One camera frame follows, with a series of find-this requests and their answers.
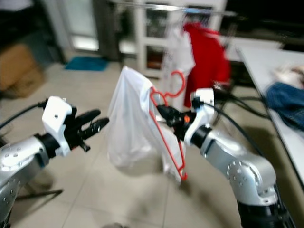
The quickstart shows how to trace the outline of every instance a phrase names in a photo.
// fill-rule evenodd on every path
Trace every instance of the blue mat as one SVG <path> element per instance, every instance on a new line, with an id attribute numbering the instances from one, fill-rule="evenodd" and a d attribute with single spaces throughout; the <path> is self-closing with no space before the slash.
<path id="1" fill-rule="evenodd" d="M 108 61 L 99 57 L 74 57 L 65 67 L 66 70 L 104 71 Z"/>

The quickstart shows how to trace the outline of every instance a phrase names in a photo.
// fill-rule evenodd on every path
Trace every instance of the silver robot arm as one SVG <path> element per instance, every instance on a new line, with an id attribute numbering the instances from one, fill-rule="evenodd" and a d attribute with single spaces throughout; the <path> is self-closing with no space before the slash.
<path id="1" fill-rule="evenodd" d="M 271 163 L 254 155 L 224 133 L 212 130 L 213 90 L 200 89 L 192 95 L 193 111 L 159 105 L 158 111 L 174 134 L 186 145 L 195 145 L 200 154 L 229 181 L 243 228 L 286 228 L 287 211 L 278 203 L 276 173 Z"/>
<path id="2" fill-rule="evenodd" d="M 44 169 L 51 158 L 67 156 L 78 146 L 90 150 L 84 140 L 109 122 L 108 118 L 92 122 L 100 114 L 99 110 L 78 117 L 76 111 L 64 99 L 50 97 L 42 116 L 46 133 L 0 148 L 0 227 L 8 219 L 20 188 Z M 87 123 L 90 126 L 82 130 Z"/>

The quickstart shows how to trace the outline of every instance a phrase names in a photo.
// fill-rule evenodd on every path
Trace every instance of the red shirt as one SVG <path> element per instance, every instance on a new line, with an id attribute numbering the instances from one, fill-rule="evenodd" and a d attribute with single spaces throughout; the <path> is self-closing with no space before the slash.
<path id="1" fill-rule="evenodd" d="M 188 76 L 184 105 L 191 107 L 190 95 L 199 88 L 211 88 L 214 81 L 227 82 L 230 65 L 225 58 L 224 48 L 215 38 L 217 32 L 203 28 L 200 23 L 187 23 L 195 67 Z"/>

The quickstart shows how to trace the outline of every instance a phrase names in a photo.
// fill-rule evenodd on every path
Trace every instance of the white table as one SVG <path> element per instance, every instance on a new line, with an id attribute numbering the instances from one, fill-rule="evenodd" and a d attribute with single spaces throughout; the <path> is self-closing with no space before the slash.
<path id="1" fill-rule="evenodd" d="M 240 47 L 238 50 L 251 76 L 257 91 L 261 96 L 266 95 L 270 85 L 275 82 L 271 70 L 282 64 L 304 64 L 304 53 Z M 295 131 L 285 125 L 280 116 L 269 109 L 268 113 L 273 121 L 279 136 L 286 148 L 291 162 L 297 172 L 302 188 L 304 186 L 304 133 Z"/>

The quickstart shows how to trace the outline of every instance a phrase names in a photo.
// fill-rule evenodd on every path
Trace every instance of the tile floor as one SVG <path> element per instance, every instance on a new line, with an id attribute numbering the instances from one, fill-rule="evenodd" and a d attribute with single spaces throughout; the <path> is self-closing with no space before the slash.
<path id="1" fill-rule="evenodd" d="M 1 119 L 50 95 L 65 97 L 77 106 L 78 113 L 99 108 L 106 116 L 119 72 L 116 63 L 101 73 L 65 71 L 61 65 L 53 65 L 46 71 L 47 82 L 32 96 L 2 101 Z M 237 88 L 235 94 L 256 95 L 254 89 L 242 87 Z M 253 105 L 263 109 L 260 104 Z M 244 114 L 233 104 L 228 104 L 225 110 L 267 151 L 282 151 L 270 122 Z M 13 142 L 42 132 L 41 115 L 41 110 L 35 110 L 14 121 L 6 139 Z M 218 128 L 228 133 L 235 131 L 222 120 Z M 16 202 L 11 216 L 13 228 L 100 228 L 112 222 L 131 228 L 240 227 L 237 205 L 228 182 L 196 148 L 187 148 L 189 179 L 178 187 L 161 173 L 158 161 L 147 161 L 127 173 L 117 170 L 107 159 L 103 134 L 87 141 L 92 148 L 90 152 L 77 149 L 66 158 L 58 157 L 50 162 L 32 184 L 45 183 L 52 190 L 63 188 L 64 193 L 52 200 Z M 269 144 L 264 136 L 274 143 Z M 292 198 L 304 205 L 292 167 L 284 152 L 280 155 L 283 161 L 274 159 L 278 178 L 282 185 L 286 185 L 285 181 L 293 182 Z M 150 172 L 138 175 L 147 166 Z M 282 190 L 282 193 L 289 192 L 289 188 Z M 301 221 L 303 206 L 294 210 Z"/>

